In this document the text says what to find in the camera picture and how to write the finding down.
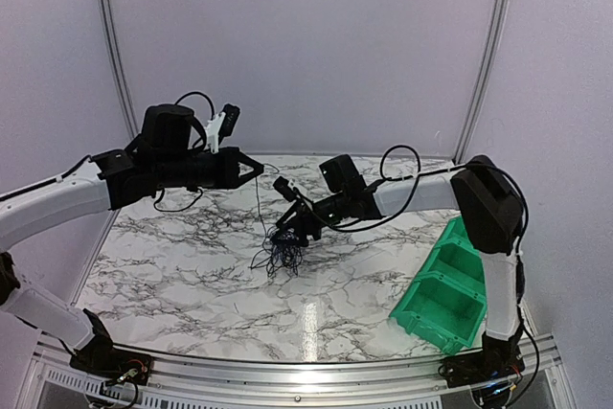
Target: tangled black cord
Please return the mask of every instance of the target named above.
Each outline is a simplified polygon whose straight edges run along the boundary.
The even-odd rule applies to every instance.
[[[271,167],[275,173],[281,171],[274,165],[264,163],[266,167]],[[304,249],[298,245],[299,238],[294,233],[294,229],[276,229],[274,226],[267,228],[261,215],[261,200],[260,200],[260,184],[256,177],[256,200],[258,201],[258,219],[264,231],[264,239],[261,242],[261,250],[258,251],[249,268],[254,270],[258,268],[266,268],[268,278],[275,278],[277,272],[282,268],[287,268],[294,275],[298,275],[298,267],[303,262]],[[268,257],[256,263],[256,259],[260,254],[266,254]]]

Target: white arm segment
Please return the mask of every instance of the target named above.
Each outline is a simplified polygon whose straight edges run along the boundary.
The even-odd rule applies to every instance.
[[[0,201],[0,253],[62,222],[109,210],[100,172],[98,165],[85,162],[65,179],[58,176],[49,186]]]
[[[16,267],[13,270],[21,286],[0,306],[0,311],[44,330],[73,349],[80,350],[92,340],[92,323],[83,310],[68,305],[41,285],[31,282]]]
[[[413,199],[404,213],[428,210],[457,210],[458,202],[451,188],[451,173],[420,178]],[[386,182],[376,189],[375,204],[382,216],[397,213],[413,189],[415,179]]]
[[[486,334],[494,339],[509,340],[519,328],[515,275],[517,255],[481,253],[481,262],[488,300]]]
[[[428,210],[457,210],[458,203],[451,188],[452,173],[425,176],[420,179],[411,203],[404,213]],[[377,188],[375,204],[382,216],[397,213],[413,189],[415,179],[387,182]],[[486,278],[488,319],[486,334],[508,340],[519,328],[517,314],[517,256],[511,254],[481,254]]]

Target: metal frame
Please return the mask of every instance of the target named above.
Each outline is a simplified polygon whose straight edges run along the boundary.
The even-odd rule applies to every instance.
[[[124,115],[125,127],[127,128],[130,139],[133,139],[138,134],[139,129],[138,124],[136,123],[134,105],[132,104],[127,79],[125,77],[124,66],[122,64],[122,56],[119,50],[117,33],[115,32],[111,0],[98,0],[98,5],[101,10],[106,48],[108,50],[113,79],[115,80],[115,85],[117,86],[119,102]]]
[[[481,60],[481,68],[479,69],[475,88],[472,93],[472,100],[468,108],[468,113],[466,114],[464,127],[462,128],[462,133],[460,135],[460,139],[458,140],[456,151],[453,155],[454,163],[462,162],[465,159],[468,144],[470,143],[472,133],[477,125],[477,118],[479,117],[479,112],[481,111],[481,107],[483,106],[483,101],[488,90],[489,76],[491,74],[491,69],[493,67],[498,45],[500,43],[505,18],[507,16],[508,3],[509,0],[494,1],[486,49],[484,50],[483,58]]]
[[[552,335],[536,338],[540,349],[541,370],[551,376],[552,393],[559,408],[573,409],[568,397],[568,383],[556,343]],[[135,347],[122,348],[142,351]],[[534,371],[535,352],[529,340],[520,343],[528,375]],[[154,364],[147,387],[135,407],[171,407],[171,402],[185,402],[192,408],[218,407],[352,407],[387,409],[411,407],[419,401],[436,401],[451,392],[468,387],[448,389],[438,375],[441,356],[431,355],[375,362],[290,364],[231,361],[182,356],[147,350]],[[70,356],[57,340],[42,335],[17,403],[18,409],[36,407],[49,372],[67,375],[66,385],[81,385],[70,378],[90,383],[94,396],[101,378],[70,369]],[[125,397],[131,389],[127,386]]]

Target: cable bundle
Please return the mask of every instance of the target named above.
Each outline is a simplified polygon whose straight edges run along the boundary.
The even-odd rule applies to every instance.
[[[254,264],[256,257],[262,252],[268,254],[268,258]],[[251,260],[249,268],[266,267],[268,278],[274,278],[281,268],[287,268],[294,275],[298,275],[303,255],[304,249],[298,245],[298,236],[293,229],[275,231],[275,228],[270,228],[261,244],[261,251]]]

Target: metal edge strip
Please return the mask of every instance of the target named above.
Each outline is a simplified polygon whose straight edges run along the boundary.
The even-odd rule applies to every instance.
[[[69,299],[69,302],[71,305],[74,305],[77,303],[80,293],[83,291],[83,287],[85,286],[85,283],[87,282],[89,273],[91,272],[92,267],[94,266],[96,257],[100,254],[102,250],[102,246],[104,245],[104,242],[106,241],[106,238],[108,237],[108,234],[110,233],[111,228],[113,227],[113,224],[115,223],[115,220],[117,219],[117,216],[119,215],[119,212],[120,212],[119,210],[112,211],[106,218],[106,221],[104,222],[104,225],[102,229],[100,230],[100,233],[98,234],[98,237],[96,238],[96,241],[94,242],[94,246],[92,246],[91,251],[87,255],[87,259],[85,260],[85,266],[80,271],[78,283],[73,289],[73,292]]]
[[[536,338],[541,369],[559,366],[553,336]],[[527,370],[534,371],[530,341],[521,342]],[[206,398],[220,404],[286,406],[299,395],[301,405],[325,407],[387,403],[466,390],[448,389],[438,376],[440,356],[382,362],[329,364],[275,364],[213,360],[152,352],[156,359],[144,393],[160,396]],[[70,357],[49,336],[41,337],[34,360],[66,368]]]
[[[465,123],[462,128],[462,133],[453,155],[454,163],[464,161],[468,144],[470,143],[475,126],[477,125],[477,118],[479,117],[479,113],[481,112],[481,108],[483,106],[486,91],[488,89],[489,76],[491,74],[496,51],[498,50],[498,45],[500,43],[500,37],[502,36],[508,2],[509,0],[494,1],[486,48],[481,60],[481,68],[479,69],[475,88],[472,93],[472,100],[470,102],[470,106],[468,107]]]
[[[566,368],[564,366],[560,366],[551,371],[553,374],[557,374],[558,376],[558,379],[553,378],[550,382],[552,394],[557,396],[561,400],[562,404],[566,405],[565,407],[575,409],[577,407],[577,403],[575,401],[575,395],[573,394],[570,380],[566,374]]]
[[[292,152],[288,152],[286,150],[250,150],[246,152],[248,155],[261,155],[261,156],[275,156],[275,155],[289,155],[289,156],[306,156],[306,157],[334,157],[336,155],[343,155],[348,153],[351,157],[367,157],[367,158],[381,158],[383,152],[380,153],[364,153],[364,152],[346,152],[346,151],[337,151],[331,150],[326,152],[313,152],[307,150],[295,150]],[[390,154],[390,158],[413,158],[410,154],[403,155],[394,155]],[[441,161],[453,161],[453,159],[449,155],[421,155],[421,160],[441,160]]]
[[[115,31],[115,23],[113,22],[111,0],[98,0],[98,4],[102,16],[102,28],[104,31],[104,38],[106,41],[106,49],[108,51],[111,71],[113,74],[113,79],[115,80],[122,115],[124,116],[125,127],[127,128],[128,135],[131,139],[136,137],[139,130],[138,124],[136,123],[134,105],[130,97],[127,79],[125,77],[122,57],[119,51],[119,41]]]

